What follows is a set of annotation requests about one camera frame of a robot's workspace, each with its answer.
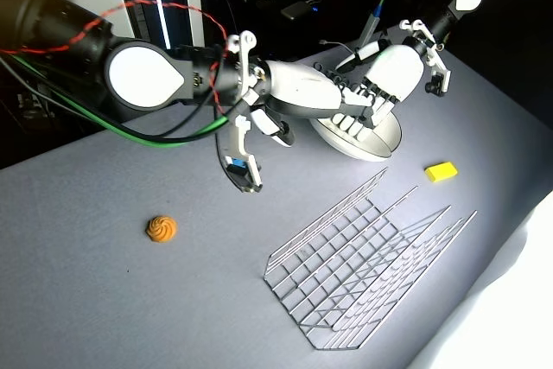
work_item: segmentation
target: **metal wire rack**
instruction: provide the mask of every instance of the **metal wire rack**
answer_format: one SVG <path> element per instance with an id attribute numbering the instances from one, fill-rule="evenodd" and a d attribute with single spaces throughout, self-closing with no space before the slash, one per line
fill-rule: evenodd
<path id="1" fill-rule="evenodd" d="M 399 230 L 386 215 L 416 188 L 380 211 L 368 195 L 385 171 L 269 257 L 264 280 L 317 349 L 365 345 L 476 214 L 431 231 L 446 207 Z"/>

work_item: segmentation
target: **gray table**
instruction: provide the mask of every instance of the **gray table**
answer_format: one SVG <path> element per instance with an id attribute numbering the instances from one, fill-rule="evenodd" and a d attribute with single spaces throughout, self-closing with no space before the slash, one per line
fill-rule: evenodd
<path id="1" fill-rule="evenodd" d="M 236 192 L 211 139 L 156 150 L 103 132 L 0 171 L 0 367 L 405 367 L 553 188 L 553 133 L 443 56 L 448 97 L 420 87 L 397 109 L 403 142 L 383 164 L 343 156 L 296 120 L 292 149 L 259 135 L 248 143 L 263 164 L 261 194 Z M 183 112 L 135 126 L 163 130 Z M 423 168 L 445 160 L 460 175 L 431 184 Z M 266 259 L 383 166 L 379 206 L 420 185 L 399 225 L 447 204 L 444 226 L 480 213 L 364 348 L 314 351 L 263 282 Z M 159 214 L 180 226 L 166 245 L 144 233 Z"/>

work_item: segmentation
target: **yellow sponge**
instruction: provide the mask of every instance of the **yellow sponge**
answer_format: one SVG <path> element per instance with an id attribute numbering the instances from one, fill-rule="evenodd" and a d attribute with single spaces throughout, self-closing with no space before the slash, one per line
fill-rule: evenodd
<path id="1" fill-rule="evenodd" d="M 430 166 L 424 170 L 426 176 L 433 182 L 443 181 L 457 175 L 459 172 L 452 162 L 445 162 Z"/>

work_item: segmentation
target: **twisted red cable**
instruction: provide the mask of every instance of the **twisted red cable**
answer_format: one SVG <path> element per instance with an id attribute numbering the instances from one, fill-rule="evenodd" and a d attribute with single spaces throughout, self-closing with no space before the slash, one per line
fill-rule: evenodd
<path id="1" fill-rule="evenodd" d="M 134 6 L 134 5 L 137 5 L 137 4 L 153 5 L 153 4 L 158 4 L 158 2 L 156 0 L 130 0 L 128 2 L 121 3 L 121 4 L 119 4 L 118 6 L 116 6 L 114 8 L 111 8 L 109 10 L 106 10 L 105 12 L 102 12 L 99 15 L 99 17 L 97 17 L 96 19 L 93 19 L 89 23 L 87 23 L 83 27 L 83 30 L 81 30 L 77 35 L 75 35 L 73 38 L 71 38 L 69 41 L 67 41 L 67 43 L 65 45 L 60 45 L 59 47 L 51 47 L 51 48 L 44 48 L 44 49 L 33 49 L 33 48 L 27 48 L 27 47 L 23 46 L 19 49 L 13 49 L 13 50 L 0 49 L 0 53 L 9 54 L 9 55 L 15 55 L 15 54 L 53 54 L 53 53 L 57 53 L 57 52 L 67 51 L 70 47 L 72 47 L 76 43 L 79 43 L 80 41 L 85 39 L 86 35 L 88 35 L 88 33 L 92 29 L 94 29 L 100 23 L 102 23 L 102 20 L 104 18 L 108 17 L 109 15 L 113 15 L 114 13 L 116 13 L 116 12 L 122 10 L 122 9 L 129 8 L 130 6 Z M 165 3 L 165 2 L 162 2 L 161 6 L 163 8 L 178 8 L 178 9 L 183 9 L 183 10 L 194 10 L 195 12 L 201 13 L 207 19 L 212 21 L 215 25 L 217 25 L 217 27 L 221 31 L 221 34 L 223 35 L 223 39 L 225 41 L 225 48 L 223 50 L 223 56 L 226 57 L 226 55 L 228 53 L 227 43 L 226 43 L 226 38 L 227 38 L 226 30 L 225 30 L 225 27 L 223 27 L 223 25 L 221 25 L 219 22 L 217 22 L 217 20 L 213 16 L 211 16 L 207 12 L 204 12 L 203 10 L 198 9 L 194 6 L 189 6 L 187 4 L 182 4 L 182 3 L 173 3 L 173 2 Z M 210 85 L 211 88 L 213 88 L 215 104 L 217 105 L 217 108 L 218 108 L 219 112 L 222 114 L 223 111 L 222 111 L 222 108 L 221 108 L 220 103 L 219 103 L 219 93 L 214 89 L 214 87 L 215 87 L 214 71 L 215 71 L 215 69 L 217 68 L 218 65 L 219 65 L 218 62 L 214 62 L 211 65 L 211 67 L 209 68 L 209 71 L 211 73 L 211 77 L 210 77 L 210 80 L 209 80 L 209 85 Z"/>

